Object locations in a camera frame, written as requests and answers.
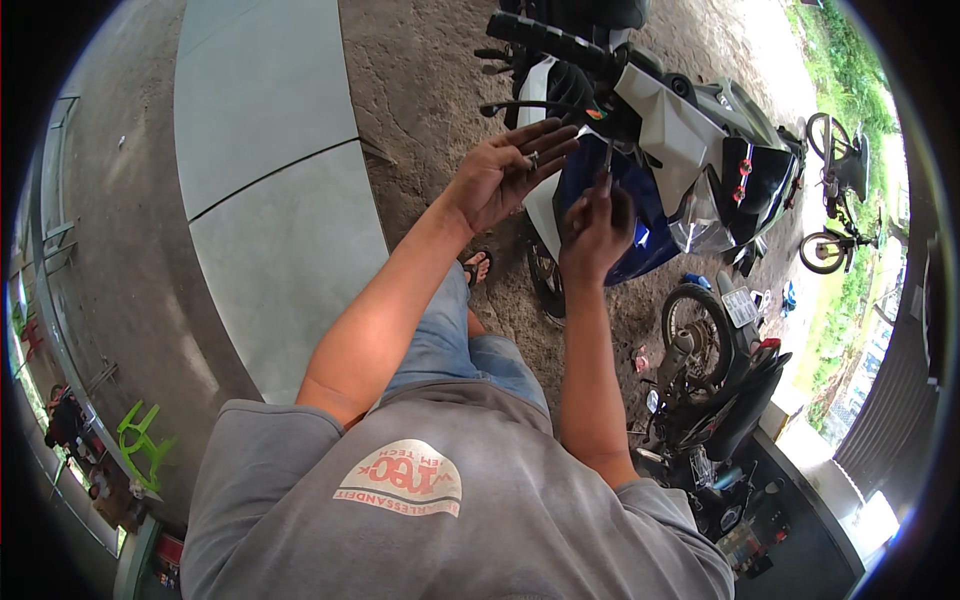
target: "black grip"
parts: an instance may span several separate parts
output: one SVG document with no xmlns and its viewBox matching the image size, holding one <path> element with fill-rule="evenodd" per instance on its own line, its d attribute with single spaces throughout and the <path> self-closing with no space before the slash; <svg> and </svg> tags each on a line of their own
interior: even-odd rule
<svg viewBox="0 0 960 600">
<path fill-rule="evenodd" d="M 572 62 L 592 73 L 603 72 L 610 58 L 602 48 L 581 37 L 511 12 L 495 12 L 487 23 L 487 35 Z"/>
</svg>

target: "blue and white motorcycle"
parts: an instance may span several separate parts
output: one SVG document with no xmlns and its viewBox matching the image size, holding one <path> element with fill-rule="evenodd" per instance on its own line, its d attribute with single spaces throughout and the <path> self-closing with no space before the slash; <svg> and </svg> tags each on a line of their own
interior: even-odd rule
<svg viewBox="0 0 960 600">
<path fill-rule="evenodd" d="M 502 61 L 485 73 L 513 71 L 514 100 L 481 113 L 503 110 L 511 129 L 553 116 L 581 126 L 579 150 L 524 201 L 533 226 L 530 275 L 547 314 L 565 315 L 558 224 L 601 169 L 630 193 L 637 215 L 634 245 L 608 273 L 608 286 L 680 252 L 726 252 L 750 264 L 765 252 L 760 235 L 801 185 L 804 140 L 775 129 L 732 80 L 694 85 L 628 42 L 649 0 L 501 0 L 500 7 L 487 35 L 509 43 L 474 54 Z"/>
</svg>

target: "concrete floor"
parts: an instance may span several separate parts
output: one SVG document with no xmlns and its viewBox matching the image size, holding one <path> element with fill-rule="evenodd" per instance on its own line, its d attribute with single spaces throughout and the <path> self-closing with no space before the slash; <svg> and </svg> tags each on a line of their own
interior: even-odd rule
<svg viewBox="0 0 960 600">
<path fill-rule="evenodd" d="M 492 45 L 484 28 L 495 4 L 340 3 L 357 127 L 396 161 L 368 162 L 390 248 L 443 190 L 467 150 L 502 131 L 500 121 L 484 119 L 477 106 L 509 98 L 509 76 L 481 75 L 480 61 L 472 55 L 473 49 Z M 166 500 L 160 515 L 179 521 L 186 520 L 220 406 L 232 397 L 259 399 L 206 289 L 180 198 L 172 119 L 183 7 L 183 0 L 123 3 L 64 88 L 83 95 L 65 151 L 66 217 L 74 220 L 79 242 L 71 274 L 78 300 L 70 319 L 84 320 L 95 340 L 90 352 L 96 348 L 118 364 L 117 386 L 94 397 L 107 426 L 115 428 L 142 398 L 161 406 L 157 436 L 180 436 L 176 465 L 163 468 L 160 492 Z M 772 36 L 762 21 L 770 10 L 778 11 L 779 5 L 767 0 L 655 2 L 650 23 L 636 40 L 668 69 L 691 79 L 732 75 L 772 120 L 789 127 L 815 110 L 813 88 L 792 37 Z M 780 18 L 785 23 L 782 13 Z M 126 139 L 118 149 L 121 136 Z M 802 204 L 811 206 L 815 199 L 804 198 Z M 516 340 L 555 408 L 563 333 L 543 317 L 533 296 L 523 220 L 515 215 L 474 240 L 473 247 L 493 249 L 498 260 L 471 305 L 491 332 Z M 771 251 L 755 269 L 752 287 L 769 287 L 777 298 L 788 278 L 804 277 L 795 259 L 803 220 L 797 209 L 767 236 Z M 642 404 L 634 400 L 643 392 L 630 364 L 631 349 L 645 344 L 657 364 L 662 300 L 684 272 L 712 277 L 718 266 L 712 259 L 681 256 L 609 291 L 618 376 L 631 408 Z M 786 331 L 779 316 L 770 321 L 770 335 Z M 803 319 L 791 321 L 793 328 L 804 329 Z"/>
</svg>

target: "hand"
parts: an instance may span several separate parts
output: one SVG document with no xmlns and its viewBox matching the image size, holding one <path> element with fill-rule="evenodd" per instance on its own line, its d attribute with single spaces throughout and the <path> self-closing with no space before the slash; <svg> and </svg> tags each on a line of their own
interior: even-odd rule
<svg viewBox="0 0 960 600">
<path fill-rule="evenodd" d="M 564 168 L 566 155 L 580 145 L 577 128 L 546 119 L 481 142 L 467 153 L 438 202 L 462 214 L 473 233 L 489 229 L 512 213 L 530 190 Z M 537 168 L 525 158 L 538 153 Z"/>
<path fill-rule="evenodd" d="M 612 189 L 610 173 L 601 173 L 564 217 L 560 247 L 564 288 L 602 287 L 607 271 L 633 243 L 635 228 L 630 195 L 620 187 Z"/>
</svg>

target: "jeans shorts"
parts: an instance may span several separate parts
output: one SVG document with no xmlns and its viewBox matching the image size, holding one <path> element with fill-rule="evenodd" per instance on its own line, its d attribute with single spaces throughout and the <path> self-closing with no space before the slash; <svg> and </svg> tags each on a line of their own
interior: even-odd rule
<svg viewBox="0 0 960 600">
<path fill-rule="evenodd" d="M 464 268 L 454 261 L 423 311 L 407 354 L 383 395 L 417 381 L 486 379 L 527 400 L 549 417 L 543 388 L 523 362 L 516 344 L 489 333 L 467 337 L 469 297 Z"/>
</svg>

